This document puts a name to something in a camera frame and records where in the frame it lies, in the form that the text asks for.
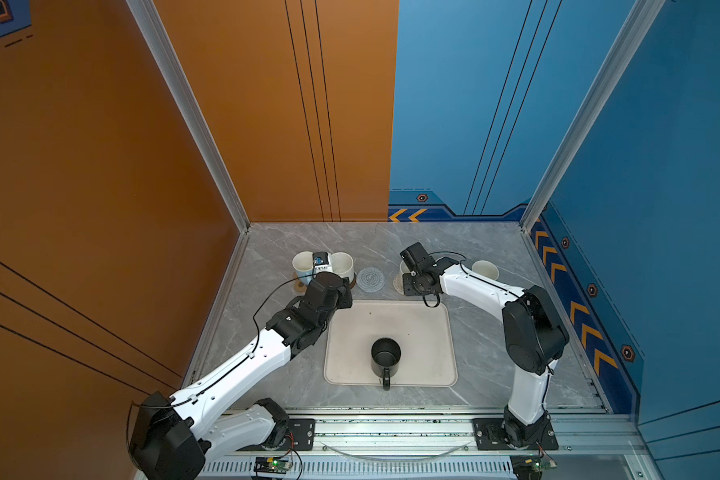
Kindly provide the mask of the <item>blue grey woven coaster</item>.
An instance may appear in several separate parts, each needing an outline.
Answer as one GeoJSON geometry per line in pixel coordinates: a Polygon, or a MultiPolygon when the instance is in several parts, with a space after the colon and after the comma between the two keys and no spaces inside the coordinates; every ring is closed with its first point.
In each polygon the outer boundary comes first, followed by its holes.
{"type": "Polygon", "coordinates": [[[383,272],[376,267],[366,267],[356,276],[356,285],[365,293],[376,293],[385,286],[383,272]]]}

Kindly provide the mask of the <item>lavender mug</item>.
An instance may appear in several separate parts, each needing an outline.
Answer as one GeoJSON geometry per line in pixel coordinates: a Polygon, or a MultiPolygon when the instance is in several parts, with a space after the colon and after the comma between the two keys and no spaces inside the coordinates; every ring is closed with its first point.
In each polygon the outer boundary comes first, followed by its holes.
{"type": "Polygon", "coordinates": [[[499,268],[488,260],[477,260],[472,264],[471,270],[482,277],[489,280],[498,280],[500,276],[499,268]]]}

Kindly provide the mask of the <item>black mug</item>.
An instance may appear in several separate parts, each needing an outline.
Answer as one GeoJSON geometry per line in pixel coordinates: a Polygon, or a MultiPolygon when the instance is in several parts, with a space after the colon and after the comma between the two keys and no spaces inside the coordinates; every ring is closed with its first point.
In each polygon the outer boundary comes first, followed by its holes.
{"type": "Polygon", "coordinates": [[[399,368],[402,357],[400,345],[392,338],[382,337],[371,346],[371,367],[381,381],[384,391],[391,389],[391,379],[399,368]]]}

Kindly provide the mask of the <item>light blue mug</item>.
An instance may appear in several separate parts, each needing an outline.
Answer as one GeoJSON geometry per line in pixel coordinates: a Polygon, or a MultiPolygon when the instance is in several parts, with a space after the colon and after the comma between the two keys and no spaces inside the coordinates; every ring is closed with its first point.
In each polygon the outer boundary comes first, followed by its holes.
{"type": "Polygon", "coordinates": [[[314,253],[312,251],[302,251],[297,253],[292,259],[292,267],[297,278],[297,282],[306,287],[315,275],[314,253]]]}

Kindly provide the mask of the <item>cork paw print coaster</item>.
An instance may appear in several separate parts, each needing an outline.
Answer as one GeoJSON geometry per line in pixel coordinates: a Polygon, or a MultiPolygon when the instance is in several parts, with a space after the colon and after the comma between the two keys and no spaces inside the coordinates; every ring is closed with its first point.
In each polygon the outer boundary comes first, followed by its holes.
{"type": "Polygon", "coordinates": [[[303,294],[306,292],[307,285],[302,281],[301,278],[294,279],[294,291],[297,294],[303,294]]]}

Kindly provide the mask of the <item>white woven rope coaster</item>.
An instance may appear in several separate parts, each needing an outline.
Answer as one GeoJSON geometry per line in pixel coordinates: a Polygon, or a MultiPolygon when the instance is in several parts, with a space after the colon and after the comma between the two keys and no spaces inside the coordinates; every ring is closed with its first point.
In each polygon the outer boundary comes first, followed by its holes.
{"type": "Polygon", "coordinates": [[[404,295],[403,280],[401,275],[398,275],[393,279],[393,287],[400,295],[404,295]]]}

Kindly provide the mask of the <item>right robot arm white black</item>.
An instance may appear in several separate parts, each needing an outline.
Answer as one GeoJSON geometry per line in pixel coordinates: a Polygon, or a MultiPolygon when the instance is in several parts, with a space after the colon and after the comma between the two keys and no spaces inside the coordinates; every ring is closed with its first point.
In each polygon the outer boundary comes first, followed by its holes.
{"type": "Polygon", "coordinates": [[[547,396],[570,335],[544,288],[504,284],[478,274],[447,252],[416,242],[400,253],[406,296],[460,298],[501,321],[505,349],[515,364],[500,438],[511,449],[557,447],[547,396]]]}

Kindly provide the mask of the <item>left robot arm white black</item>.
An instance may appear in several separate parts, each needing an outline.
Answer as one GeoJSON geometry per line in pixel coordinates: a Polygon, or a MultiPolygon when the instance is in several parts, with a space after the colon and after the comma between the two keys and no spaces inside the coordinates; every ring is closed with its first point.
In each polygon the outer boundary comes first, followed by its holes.
{"type": "Polygon", "coordinates": [[[353,303],[350,281],[318,273],[304,294],[278,311],[237,354],[197,382],[165,396],[155,392],[132,406],[127,452],[149,479],[195,479],[205,465],[251,446],[276,449],[289,416],[270,398],[241,413],[228,409],[267,375],[314,345],[336,311],[353,303]]]}

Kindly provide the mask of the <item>cream serving tray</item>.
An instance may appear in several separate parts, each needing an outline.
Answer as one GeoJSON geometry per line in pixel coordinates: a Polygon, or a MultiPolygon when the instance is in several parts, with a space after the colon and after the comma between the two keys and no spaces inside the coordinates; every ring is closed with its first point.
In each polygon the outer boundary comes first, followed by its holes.
{"type": "Polygon", "coordinates": [[[324,378],[333,385],[451,387],[458,379],[445,306],[364,300],[330,322],[324,378]]]}

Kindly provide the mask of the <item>right green circuit board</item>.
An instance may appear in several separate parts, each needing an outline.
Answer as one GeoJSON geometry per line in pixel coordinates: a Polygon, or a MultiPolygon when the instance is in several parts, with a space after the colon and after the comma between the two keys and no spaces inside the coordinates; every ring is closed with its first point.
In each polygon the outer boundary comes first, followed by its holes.
{"type": "Polygon", "coordinates": [[[546,471],[558,467],[558,463],[547,456],[511,457],[510,461],[517,480],[541,480],[546,471]]]}

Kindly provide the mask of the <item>green circuit board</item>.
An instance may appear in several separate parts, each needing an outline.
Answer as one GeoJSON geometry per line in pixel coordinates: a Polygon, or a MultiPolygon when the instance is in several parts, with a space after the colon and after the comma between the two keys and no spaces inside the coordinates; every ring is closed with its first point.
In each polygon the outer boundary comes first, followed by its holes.
{"type": "Polygon", "coordinates": [[[547,456],[511,457],[510,461],[517,480],[541,480],[546,471],[558,467],[558,463],[547,456]]]}
{"type": "Polygon", "coordinates": [[[294,462],[281,457],[256,457],[252,469],[254,479],[285,479],[295,472],[294,462]]]}

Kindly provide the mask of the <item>left green circuit board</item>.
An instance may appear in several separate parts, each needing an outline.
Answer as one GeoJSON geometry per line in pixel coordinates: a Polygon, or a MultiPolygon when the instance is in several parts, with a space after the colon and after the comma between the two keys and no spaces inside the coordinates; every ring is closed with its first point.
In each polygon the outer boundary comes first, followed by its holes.
{"type": "Polygon", "coordinates": [[[295,472],[294,462],[281,457],[256,457],[252,469],[254,479],[285,479],[295,472]]]}

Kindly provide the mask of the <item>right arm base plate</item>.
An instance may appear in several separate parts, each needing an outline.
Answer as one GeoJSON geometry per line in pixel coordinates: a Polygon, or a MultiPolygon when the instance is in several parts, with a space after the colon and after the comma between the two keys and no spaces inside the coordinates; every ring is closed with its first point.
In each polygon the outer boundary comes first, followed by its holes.
{"type": "Polygon", "coordinates": [[[523,425],[514,419],[476,418],[472,421],[472,426],[480,451],[559,449],[557,436],[548,416],[542,416],[531,425],[523,425]]]}

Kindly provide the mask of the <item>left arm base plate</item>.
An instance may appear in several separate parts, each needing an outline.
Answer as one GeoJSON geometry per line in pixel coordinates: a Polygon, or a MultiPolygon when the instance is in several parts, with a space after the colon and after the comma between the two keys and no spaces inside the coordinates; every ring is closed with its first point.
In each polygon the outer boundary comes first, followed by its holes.
{"type": "Polygon", "coordinates": [[[316,421],[313,418],[290,418],[287,428],[278,444],[267,440],[263,445],[250,445],[242,451],[280,451],[294,447],[299,453],[311,451],[314,447],[316,421]]]}

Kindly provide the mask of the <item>aluminium front rail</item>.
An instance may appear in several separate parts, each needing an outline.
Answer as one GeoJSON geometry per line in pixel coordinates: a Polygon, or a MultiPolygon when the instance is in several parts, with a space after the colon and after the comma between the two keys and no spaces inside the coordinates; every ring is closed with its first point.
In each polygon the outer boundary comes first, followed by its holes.
{"type": "Polygon", "coordinates": [[[497,435],[477,433],[478,419],[501,420],[497,409],[312,409],[288,412],[298,421],[312,419],[311,454],[425,457],[457,455],[641,455],[648,447],[627,415],[594,410],[552,409],[549,436],[557,447],[513,449],[497,435]]]}

